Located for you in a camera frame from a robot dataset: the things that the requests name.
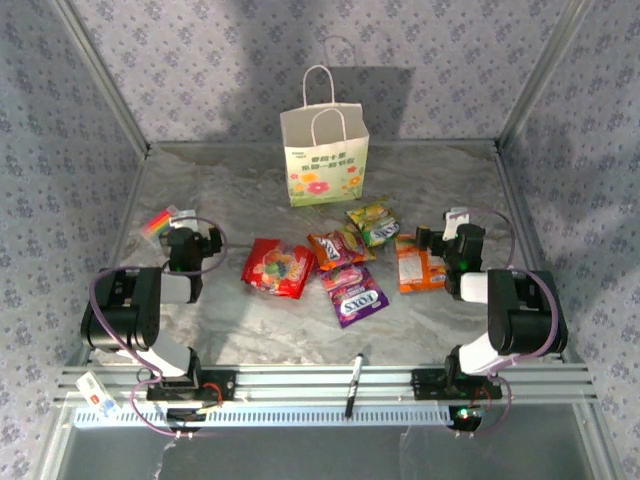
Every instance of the candy bag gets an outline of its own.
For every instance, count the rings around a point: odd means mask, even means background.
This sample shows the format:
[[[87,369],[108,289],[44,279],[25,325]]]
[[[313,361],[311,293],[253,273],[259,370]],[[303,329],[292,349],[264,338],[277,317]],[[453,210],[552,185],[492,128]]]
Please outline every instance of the candy bag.
[[[400,230],[400,225],[391,209],[381,203],[372,203],[356,210],[349,210],[347,215],[362,232],[368,247],[386,243]]]
[[[345,225],[325,235],[309,235],[307,239],[320,270],[376,259],[376,254],[367,248],[362,234],[353,225]]]
[[[345,265],[321,272],[320,278],[343,328],[389,305],[389,300],[363,266]]]
[[[242,280],[258,290],[300,298],[315,257],[307,247],[287,246],[278,239],[256,238],[242,271]]]
[[[396,237],[398,257],[398,289],[400,293],[435,290],[444,287],[446,268],[440,257],[429,251],[419,250],[415,236],[402,234]]]

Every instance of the gray marble floor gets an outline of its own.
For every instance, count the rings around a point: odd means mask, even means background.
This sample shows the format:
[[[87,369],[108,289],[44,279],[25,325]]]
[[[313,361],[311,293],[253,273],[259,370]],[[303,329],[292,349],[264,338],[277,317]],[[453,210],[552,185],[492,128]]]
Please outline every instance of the gray marble floor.
[[[300,300],[271,297],[240,280],[255,237],[306,245],[307,234],[344,224],[346,209],[383,196],[397,213],[402,232],[413,232],[418,224],[443,226],[442,213],[452,206],[507,212],[491,156],[469,148],[371,147],[364,192],[362,201],[293,209],[281,148],[156,148],[122,264],[161,265],[162,253],[138,229],[168,205],[194,208],[225,230],[229,256],[203,278],[196,304],[163,305],[162,328],[194,347],[203,364],[344,364],[363,349],[374,364],[439,363],[453,346],[483,332],[486,307],[454,301],[444,291],[400,295],[393,244],[379,249],[378,260],[368,264],[390,306],[345,329],[315,275]],[[487,228],[484,266],[503,266],[509,253],[507,226],[491,215],[473,220]]]

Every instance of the bag handle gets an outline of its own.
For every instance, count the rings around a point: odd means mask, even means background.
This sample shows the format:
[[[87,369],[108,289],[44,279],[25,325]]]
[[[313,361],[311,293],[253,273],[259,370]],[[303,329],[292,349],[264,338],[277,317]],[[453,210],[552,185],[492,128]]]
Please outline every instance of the bag handle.
[[[323,113],[327,113],[327,112],[338,112],[338,115],[340,115],[340,120],[342,121],[342,136],[344,137],[344,141],[347,141],[347,126],[344,123],[344,115],[342,114],[342,112],[340,110],[338,110],[337,108],[325,108],[324,110],[322,110],[321,112],[316,113],[313,116],[313,119],[311,120],[311,139],[313,140],[313,146],[317,146],[316,143],[316,132],[314,131],[314,127],[316,125],[316,119],[322,115]]]
[[[305,107],[307,106],[307,75],[309,75],[309,72],[311,70],[315,70],[316,68],[323,69],[325,72],[327,72],[327,75],[329,75],[329,83],[331,84],[331,103],[336,103],[336,88],[333,85],[333,77],[331,76],[331,72],[324,65],[314,65],[313,67],[310,67],[306,72],[304,72],[304,77],[302,77],[302,101]]]

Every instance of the floral wallpaper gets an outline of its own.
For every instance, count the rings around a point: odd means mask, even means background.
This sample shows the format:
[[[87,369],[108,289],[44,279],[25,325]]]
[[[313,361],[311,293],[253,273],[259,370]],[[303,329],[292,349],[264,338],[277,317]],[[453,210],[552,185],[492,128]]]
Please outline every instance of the floral wallpaper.
[[[317,63],[376,140],[496,138],[565,3],[74,0],[150,142],[279,141]]]
[[[640,478],[640,4],[595,2],[506,153],[629,478]]]
[[[0,478],[42,454],[138,159],[46,0],[0,2]]]

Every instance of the white paper bag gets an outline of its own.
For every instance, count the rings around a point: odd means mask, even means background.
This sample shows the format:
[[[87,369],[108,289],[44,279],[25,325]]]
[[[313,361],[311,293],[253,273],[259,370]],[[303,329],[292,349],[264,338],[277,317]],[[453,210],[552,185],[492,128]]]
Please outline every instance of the white paper bag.
[[[331,83],[331,103],[307,105],[309,72],[322,68]],[[291,205],[354,200],[362,196],[369,132],[359,103],[336,103],[331,72],[323,65],[302,78],[304,106],[280,114]]]

